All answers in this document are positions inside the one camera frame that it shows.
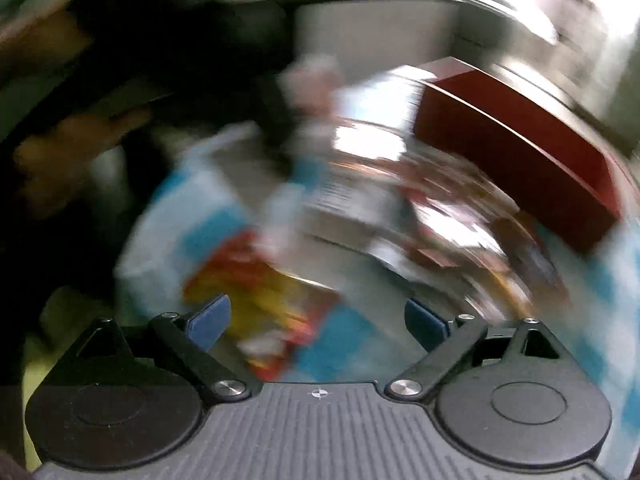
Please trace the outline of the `blue white checkered tablecloth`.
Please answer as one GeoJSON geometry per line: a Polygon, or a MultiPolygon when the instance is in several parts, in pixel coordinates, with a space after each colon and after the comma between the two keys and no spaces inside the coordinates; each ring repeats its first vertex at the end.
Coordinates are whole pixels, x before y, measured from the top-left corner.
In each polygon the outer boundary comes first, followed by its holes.
{"type": "Polygon", "coordinates": [[[598,148],[620,189],[623,218],[576,252],[469,160],[416,138],[430,79],[403,65],[346,87],[332,58],[306,58],[277,82],[298,124],[277,177],[254,120],[216,136],[169,130],[175,166],[155,189],[120,255],[120,318],[191,314],[182,288],[227,238],[257,233],[282,272],[341,295],[317,339],[274,382],[390,382],[427,353],[405,326],[408,299],[444,320],[474,314],[497,328],[546,324],[605,395],[603,461],[620,469],[639,441],[639,191],[598,148]]]}

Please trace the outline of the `red cardboard box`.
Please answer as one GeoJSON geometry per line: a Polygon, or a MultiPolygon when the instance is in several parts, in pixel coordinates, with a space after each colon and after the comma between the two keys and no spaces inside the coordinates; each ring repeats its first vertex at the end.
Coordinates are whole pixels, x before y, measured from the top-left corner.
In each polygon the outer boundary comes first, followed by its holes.
{"type": "Polygon", "coordinates": [[[413,133],[459,155],[576,252],[623,218],[620,189],[598,148],[518,90],[457,58],[424,64],[413,133]]]}

